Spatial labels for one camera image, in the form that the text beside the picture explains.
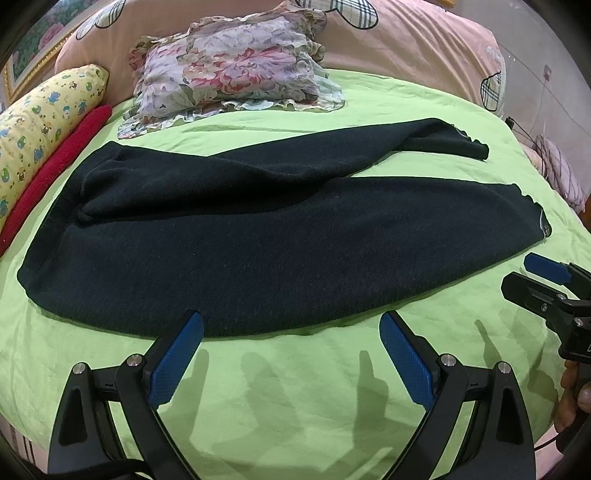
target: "red towel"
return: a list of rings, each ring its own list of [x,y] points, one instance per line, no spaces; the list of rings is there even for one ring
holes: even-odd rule
[[[0,257],[10,247],[29,213],[43,198],[51,184],[68,168],[111,117],[110,105],[91,111],[41,166],[22,196],[17,200],[0,232]]]

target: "black plastic mount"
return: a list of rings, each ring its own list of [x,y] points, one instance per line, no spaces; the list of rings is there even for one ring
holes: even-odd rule
[[[131,355],[118,367],[92,370],[84,363],[73,367],[51,438],[50,474],[80,472],[79,478],[84,480],[83,471],[102,468],[117,480],[140,480],[135,473],[139,471],[155,480],[199,480],[156,412],[158,399],[165,403],[172,396],[188,360],[176,369],[172,381],[168,381],[170,376],[164,385],[154,381],[163,362],[170,367],[178,339],[195,315],[187,312],[177,327],[156,340],[145,355]],[[394,325],[398,340],[410,354],[410,367],[413,362],[420,367],[416,380],[428,381],[428,388],[422,390],[424,398],[428,400],[432,394],[434,401],[426,403],[426,415],[384,480],[429,480],[465,401],[475,402],[470,425],[451,471],[440,478],[533,480],[530,424],[509,364],[499,362],[492,369],[465,367],[452,355],[438,355],[396,312],[384,314],[381,332],[382,326]],[[202,337],[202,327],[194,332],[199,335],[199,330]],[[181,353],[190,359],[187,351],[191,349]],[[121,403],[143,462],[130,465],[132,460],[125,459],[108,402]]]
[[[535,479],[530,423],[511,366],[498,362],[491,369],[466,367],[453,355],[437,355],[397,312],[384,314],[382,322],[398,326],[427,369],[436,370],[438,379],[435,403],[384,479],[430,479],[467,401],[475,405],[463,443],[452,469],[439,479]]]
[[[554,262],[537,254],[528,254],[527,271],[562,285],[580,300],[573,300],[560,290],[549,287],[517,272],[508,274],[501,285],[506,300],[529,310],[545,320],[545,325],[560,340],[558,354],[565,360],[579,362],[575,397],[591,381],[591,274],[576,264]],[[557,449],[565,453],[589,415],[579,410],[574,423],[556,440]]]
[[[195,312],[187,312],[145,355],[131,355],[118,367],[92,370],[85,363],[73,367],[51,436],[49,474],[88,471],[111,464],[116,466],[111,471],[117,480],[142,479],[135,473],[119,475],[117,471],[119,466],[120,471],[126,470],[122,462],[125,454],[108,402],[119,402],[144,459],[143,469],[135,471],[143,471],[156,480],[199,480],[148,401],[152,373],[171,351],[191,318],[194,320],[194,315]]]

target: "pink bedding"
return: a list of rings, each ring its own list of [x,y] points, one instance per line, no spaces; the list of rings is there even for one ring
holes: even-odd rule
[[[316,41],[322,66],[390,76],[452,93],[502,113],[504,60],[493,34],[424,0],[293,0],[328,12]],[[97,63],[111,76],[104,102],[134,92],[128,52],[140,37],[187,31],[202,17],[238,17],[276,7],[278,0],[116,0],[80,26],[56,61],[56,73]]]

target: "bolt head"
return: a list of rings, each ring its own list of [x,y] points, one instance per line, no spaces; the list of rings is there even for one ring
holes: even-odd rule
[[[86,370],[86,364],[80,362],[72,367],[72,373],[74,375],[80,375],[84,370]]]
[[[453,367],[457,361],[456,361],[456,357],[454,357],[453,355],[450,355],[449,353],[444,353],[441,356],[441,362],[446,367]]]
[[[499,370],[504,374],[511,373],[511,366],[507,362],[499,362]]]
[[[142,362],[143,359],[144,359],[144,357],[141,356],[139,353],[134,353],[133,355],[130,355],[129,357],[127,357],[126,363],[130,367],[137,367]]]

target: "black knit garment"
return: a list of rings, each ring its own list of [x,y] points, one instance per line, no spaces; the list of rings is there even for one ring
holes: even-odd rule
[[[94,327],[155,337],[195,309],[206,336],[252,335],[411,297],[550,234],[516,185],[348,177],[394,150],[488,156],[438,119],[210,157],[110,142],[73,172],[18,279]]]

